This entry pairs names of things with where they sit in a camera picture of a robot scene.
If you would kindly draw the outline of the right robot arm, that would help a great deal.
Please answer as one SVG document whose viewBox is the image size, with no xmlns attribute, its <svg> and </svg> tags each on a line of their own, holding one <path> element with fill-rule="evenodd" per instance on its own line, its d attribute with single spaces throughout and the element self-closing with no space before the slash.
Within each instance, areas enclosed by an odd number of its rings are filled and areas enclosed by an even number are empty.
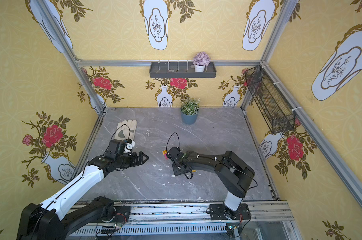
<svg viewBox="0 0 362 240">
<path fill-rule="evenodd" d="M 233 213 L 239 209 L 251 184 L 257 182 L 255 171 L 232 151 L 203 155 L 194 151 L 183 153 L 180 148 L 172 147 L 166 156 L 172 161 L 175 176 L 184 175 L 190 180 L 197 170 L 215 173 L 228 190 L 225 208 Z"/>
</svg>

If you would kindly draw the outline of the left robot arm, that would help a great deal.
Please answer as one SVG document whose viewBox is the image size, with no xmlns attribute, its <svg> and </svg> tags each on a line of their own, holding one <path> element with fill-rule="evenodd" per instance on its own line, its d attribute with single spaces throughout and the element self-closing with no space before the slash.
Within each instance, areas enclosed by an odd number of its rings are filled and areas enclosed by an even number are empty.
<svg viewBox="0 0 362 240">
<path fill-rule="evenodd" d="M 18 240 L 64 240 L 95 221 L 113 221 L 117 215 L 114 202 L 96 197 L 90 204 L 70 212 L 72 206 L 97 183 L 114 171 L 143 165 L 149 157 L 128 149 L 131 140 L 111 140 L 106 151 L 88 162 L 84 170 L 61 190 L 42 203 L 29 204 L 21 214 Z"/>
</svg>

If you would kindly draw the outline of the beige work glove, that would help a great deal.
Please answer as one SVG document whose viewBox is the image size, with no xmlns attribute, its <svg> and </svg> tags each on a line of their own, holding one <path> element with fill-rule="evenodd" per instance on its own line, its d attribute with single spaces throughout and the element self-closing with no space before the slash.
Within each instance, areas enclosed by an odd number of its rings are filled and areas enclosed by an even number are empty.
<svg viewBox="0 0 362 240">
<path fill-rule="evenodd" d="M 134 141 L 134 137 L 137 129 L 136 120 L 125 120 L 118 123 L 116 133 L 114 134 L 113 139 L 124 141 L 125 139 L 131 139 Z"/>
</svg>

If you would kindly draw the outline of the blue pot green plant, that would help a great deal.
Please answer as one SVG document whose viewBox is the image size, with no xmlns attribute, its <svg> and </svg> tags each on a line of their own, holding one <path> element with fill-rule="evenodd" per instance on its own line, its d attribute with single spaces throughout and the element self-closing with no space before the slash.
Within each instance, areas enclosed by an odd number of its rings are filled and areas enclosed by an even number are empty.
<svg viewBox="0 0 362 240">
<path fill-rule="evenodd" d="M 200 100 L 189 98 L 185 100 L 181 106 L 182 120 L 187 125 L 192 125 L 196 122 L 200 109 Z"/>
</svg>

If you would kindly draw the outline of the purple flower white pot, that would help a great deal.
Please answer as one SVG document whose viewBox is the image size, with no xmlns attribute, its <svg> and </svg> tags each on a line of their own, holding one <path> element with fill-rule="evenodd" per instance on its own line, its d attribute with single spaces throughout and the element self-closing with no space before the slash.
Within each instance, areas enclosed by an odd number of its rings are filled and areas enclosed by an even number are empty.
<svg viewBox="0 0 362 240">
<path fill-rule="evenodd" d="M 210 64 L 210 56 L 206 52 L 199 52 L 193 58 L 195 72 L 202 73 L 205 68 Z"/>
</svg>

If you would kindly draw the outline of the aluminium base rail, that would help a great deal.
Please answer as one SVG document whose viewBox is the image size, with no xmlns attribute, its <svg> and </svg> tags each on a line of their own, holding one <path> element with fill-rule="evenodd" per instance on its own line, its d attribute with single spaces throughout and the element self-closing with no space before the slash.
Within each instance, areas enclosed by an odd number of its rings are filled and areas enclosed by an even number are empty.
<svg viewBox="0 0 362 240">
<path fill-rule="evenodd" d="M 223 203 L 116 202 L 123 214 L 104 223 L 90 223 L 69 239 L 112 239 L 123 236 L 218 234 L 231 240 L 301 240 L 302 236 L 286 201 L 243 202 L 233 220 L 223 216 Z"/>
</svg>

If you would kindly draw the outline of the grey wall shelf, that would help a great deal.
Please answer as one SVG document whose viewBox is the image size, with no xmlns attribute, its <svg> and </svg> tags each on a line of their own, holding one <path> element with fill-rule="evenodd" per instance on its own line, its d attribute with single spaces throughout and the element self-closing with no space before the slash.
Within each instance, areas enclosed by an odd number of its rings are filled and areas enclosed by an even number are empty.
<svg viewBox="0 0 362 240">
<path fill-rule="evenodd" d="M 151 62 L 150 78 L 215 78 L 217 69 L 214 62 L 205 67 L 203 72 L 196 72 L 192 61 L 157 61 Z"/>
</svg>

